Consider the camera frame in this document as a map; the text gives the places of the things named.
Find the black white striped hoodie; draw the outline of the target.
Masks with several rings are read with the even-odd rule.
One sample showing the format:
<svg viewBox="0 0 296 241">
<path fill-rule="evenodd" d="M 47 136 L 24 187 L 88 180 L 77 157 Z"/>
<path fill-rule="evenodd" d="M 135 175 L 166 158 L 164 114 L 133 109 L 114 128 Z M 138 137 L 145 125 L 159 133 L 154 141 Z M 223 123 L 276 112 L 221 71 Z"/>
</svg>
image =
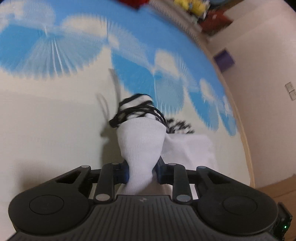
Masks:
<svg viewBox="0 0 296 241">
<path fill-rule="evenodd" d="M 190 126 L 168 133 L 161 112 L 148 95 L 123 99 L 109 123 L 117 129 L 121 156 L 129 166 L 129 180 L 119 187 L 119 195 L 171 195 L 170 185 L 157 182 L 154 167 L 159 158 L 191 170 L 197 166 L 218 169 L 212 141 L 191 132 Z"/>
</svg>

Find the blue white patterned bedspread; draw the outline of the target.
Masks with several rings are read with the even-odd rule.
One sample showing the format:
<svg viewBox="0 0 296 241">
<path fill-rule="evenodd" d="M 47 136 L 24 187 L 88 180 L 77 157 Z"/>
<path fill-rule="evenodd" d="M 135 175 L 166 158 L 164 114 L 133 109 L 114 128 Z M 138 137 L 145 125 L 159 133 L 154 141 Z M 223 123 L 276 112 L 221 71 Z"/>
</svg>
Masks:
<svg viewBox="0 0 296 241">
<path fill-rule="evenodd" d="M 1 240 L 15 232 L 8 205 L 18 193 L 77 166 L 121 160 L 108 121 L 135 93 L 206 135 L 218 171 L 250 185 L 217 71 L 151 3 L 1 1 Z"/>
</svg>

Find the purple box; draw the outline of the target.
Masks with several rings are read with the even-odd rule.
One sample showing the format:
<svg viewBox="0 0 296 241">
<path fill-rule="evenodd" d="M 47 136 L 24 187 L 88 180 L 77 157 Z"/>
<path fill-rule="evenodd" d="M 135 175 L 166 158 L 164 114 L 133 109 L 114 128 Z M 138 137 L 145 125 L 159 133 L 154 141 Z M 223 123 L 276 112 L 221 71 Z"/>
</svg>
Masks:
<svg viewBox="0 0 296 241">
<path fill-rule="evenodd" d="M 221 72 L 231 68 L 235 61 L 227 49 L 223 49 L 214 56 L 214 61 Z"/>
</svg>

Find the dark red plush cushion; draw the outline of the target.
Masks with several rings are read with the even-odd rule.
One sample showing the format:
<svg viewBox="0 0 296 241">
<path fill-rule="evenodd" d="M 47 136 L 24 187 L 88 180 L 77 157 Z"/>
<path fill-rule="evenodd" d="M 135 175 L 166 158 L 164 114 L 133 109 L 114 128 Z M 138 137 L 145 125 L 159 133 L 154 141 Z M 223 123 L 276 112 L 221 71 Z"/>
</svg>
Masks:
<svg viewBox="0 0 296 241">
<path fill-rule="evenodd" d="M 208 11 L 204 21 L 201 21 L 200 26 L 202 33 L 213 36 L 221 30 L 225 29 L 233 23 L 233 20 L 224 15 L 222 10 Z"/>
</svg>

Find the yellow plush toys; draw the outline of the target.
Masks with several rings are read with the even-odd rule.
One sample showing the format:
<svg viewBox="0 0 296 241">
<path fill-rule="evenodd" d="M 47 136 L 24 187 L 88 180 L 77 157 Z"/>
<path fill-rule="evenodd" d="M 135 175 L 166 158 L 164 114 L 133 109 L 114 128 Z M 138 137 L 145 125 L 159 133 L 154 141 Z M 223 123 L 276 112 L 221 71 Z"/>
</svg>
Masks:
<svg viewBox="0 0 296 241">
<path fill-rule="evenodd" d="M 174 0 L 174 4 L 180 6 L 188 13 L 196 16 L 202 16 L 206 14 L 210 7 L 210 1 L 200 0 Z"/>
</svg>

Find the red folded blanket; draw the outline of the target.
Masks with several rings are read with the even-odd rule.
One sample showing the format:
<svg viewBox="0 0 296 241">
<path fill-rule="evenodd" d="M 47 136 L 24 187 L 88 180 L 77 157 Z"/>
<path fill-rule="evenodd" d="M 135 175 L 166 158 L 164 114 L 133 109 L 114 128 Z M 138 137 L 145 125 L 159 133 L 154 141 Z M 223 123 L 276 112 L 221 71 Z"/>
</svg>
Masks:
<svg viewBox="0 0 296 241">
<path fill-rule="evenodd" d="M 134 9 L 139 9 L 141 6 L 148 4 L 149 0 L 119 0 L 119 2 L 126 4 Z"/>
</svg>

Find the white wall socket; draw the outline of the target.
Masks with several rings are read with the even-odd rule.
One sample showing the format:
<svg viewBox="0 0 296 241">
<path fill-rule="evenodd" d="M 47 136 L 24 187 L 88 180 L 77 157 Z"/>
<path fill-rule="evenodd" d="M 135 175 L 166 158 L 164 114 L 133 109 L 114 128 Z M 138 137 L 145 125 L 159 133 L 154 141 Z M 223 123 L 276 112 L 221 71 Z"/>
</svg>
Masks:
<svg viewBox="0 0 296 241">
<path fill-rule="evenodd" d="M 293 84 L 291 82 L 287 83 L 285 85 L 285 89 L 286 91 L 288 92 L 289 96 L 290 96 L 290 99 L 292 101 L 296 100 L 296 90 L 295 88 L 293 87 Z"/>
</svg>

